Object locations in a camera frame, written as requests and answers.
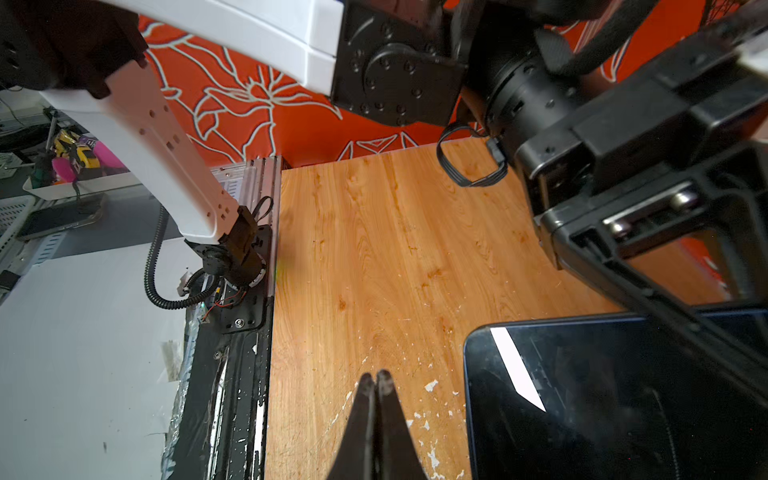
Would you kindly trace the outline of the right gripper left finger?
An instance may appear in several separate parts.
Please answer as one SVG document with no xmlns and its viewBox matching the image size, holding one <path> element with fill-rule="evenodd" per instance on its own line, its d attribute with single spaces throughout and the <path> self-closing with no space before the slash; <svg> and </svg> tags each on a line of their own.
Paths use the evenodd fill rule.
<svg viewBox="0 0 768 480">
<path fill-rule="evenodd" d="M 361 376 L 354 402 L 328 480 L 374 478 L 376 384 L 370 373 Z"/>
</svg>

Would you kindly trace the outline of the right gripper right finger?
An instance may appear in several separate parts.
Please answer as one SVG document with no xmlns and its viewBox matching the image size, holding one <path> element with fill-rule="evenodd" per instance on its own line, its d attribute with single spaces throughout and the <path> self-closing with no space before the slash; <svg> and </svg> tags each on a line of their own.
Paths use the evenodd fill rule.
<svg viewBox="0 0 768 480">
<path fill-rule="evenodd" d="M 376 375 L 375 472 L 378 479 L 426 479 L 389 371 Z"/>
</svg>

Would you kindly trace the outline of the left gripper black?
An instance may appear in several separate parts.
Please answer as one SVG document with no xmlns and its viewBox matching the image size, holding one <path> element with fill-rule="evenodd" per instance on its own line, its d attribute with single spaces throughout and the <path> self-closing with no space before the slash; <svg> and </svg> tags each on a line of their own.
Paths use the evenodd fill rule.
<svg viewBox="0 0 768 480">
<path fill-rule="evenodd" d="M 617 11 L 580 51 L 537 29 L 517 68 L 515 168 L 549 260 L 647 316 L 759 405 L 767 351 L 703 316 L 767 304 L 767 15 L 735 11 L 623 82 L 587 76 L 645 20 Z"/>
</svg>

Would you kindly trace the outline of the black smartphone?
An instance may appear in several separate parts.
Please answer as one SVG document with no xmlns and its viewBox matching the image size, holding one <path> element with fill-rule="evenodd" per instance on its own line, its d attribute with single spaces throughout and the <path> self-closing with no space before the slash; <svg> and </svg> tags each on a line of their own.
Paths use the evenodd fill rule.
<svg viewBox="0 0 768 480">
<path fill-rule="evenodd" d="M 763 479 L 767 408 L 632 314 L 487 325 L 464 344 L 476 479 Z"/>
</svg>

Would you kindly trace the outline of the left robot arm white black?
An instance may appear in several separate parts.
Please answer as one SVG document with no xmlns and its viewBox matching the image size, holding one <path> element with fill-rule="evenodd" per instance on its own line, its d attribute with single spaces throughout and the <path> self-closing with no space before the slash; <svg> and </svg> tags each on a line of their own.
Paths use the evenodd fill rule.
<svg viewBox="0 0 768 480">
<path fill-rule="evenodd" d="M 213 272 L 254 279 L 254 216 L 204 155 L 275 147 L 280 109 L 484 137 L 550 261 L 759 401 L 767 357 L 630 266 L 699 229 L 767 299 L 763 1 L 5 1 L 1 85 L 37 91 L 155 193 Z"/>
</svg>

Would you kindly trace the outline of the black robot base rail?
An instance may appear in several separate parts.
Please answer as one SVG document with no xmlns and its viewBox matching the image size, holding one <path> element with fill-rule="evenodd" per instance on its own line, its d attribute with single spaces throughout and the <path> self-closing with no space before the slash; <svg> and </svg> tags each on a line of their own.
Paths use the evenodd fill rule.
<svg viewBox="0 0 768 480">
<path fill-rule="evenodd" d="M 262 324 L 222 334 L 186 312 L 180 384 L 165 449 L 163 479 L 262 479 L 265 471 L 274 300 Z"/>
</svg>

